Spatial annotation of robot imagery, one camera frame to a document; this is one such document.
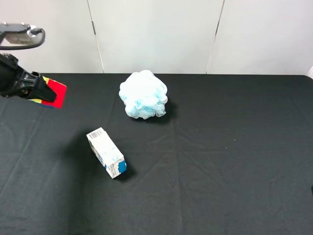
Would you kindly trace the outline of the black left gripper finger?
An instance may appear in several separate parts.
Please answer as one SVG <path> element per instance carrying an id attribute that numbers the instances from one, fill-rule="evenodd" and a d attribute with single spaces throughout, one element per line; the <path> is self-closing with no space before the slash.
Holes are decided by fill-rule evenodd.
<path id="1" fill-rule="evenodd" d="M 54 102 L 56 93 L 46 84 L 42 78 L 38 78 L 31 88 L 28 99 L 40 99 L 47 102 Z"/>

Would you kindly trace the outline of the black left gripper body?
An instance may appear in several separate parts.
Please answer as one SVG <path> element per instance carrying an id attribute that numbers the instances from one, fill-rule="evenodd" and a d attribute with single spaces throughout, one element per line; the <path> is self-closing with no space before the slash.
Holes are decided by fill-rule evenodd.
<path id="1" fill-rule="evenodd" d="M 13 86 L 9 90 L 9 96 L 39 98 L 38 88 L 40 79 L 40 73 L 34 71 L 28 72 L 18 67 Z"/>

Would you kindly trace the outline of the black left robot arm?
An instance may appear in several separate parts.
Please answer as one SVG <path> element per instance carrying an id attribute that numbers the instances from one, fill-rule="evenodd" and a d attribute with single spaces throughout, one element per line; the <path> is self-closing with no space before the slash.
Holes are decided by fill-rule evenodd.
<path id="1" fill-rule="evenodd" d="M 0 95 L 48 102 L 55 101 L 57 97 L 40 73 L 23 69 L 18 65 L 18 59 L 8 53 L 0 55 Z"/>

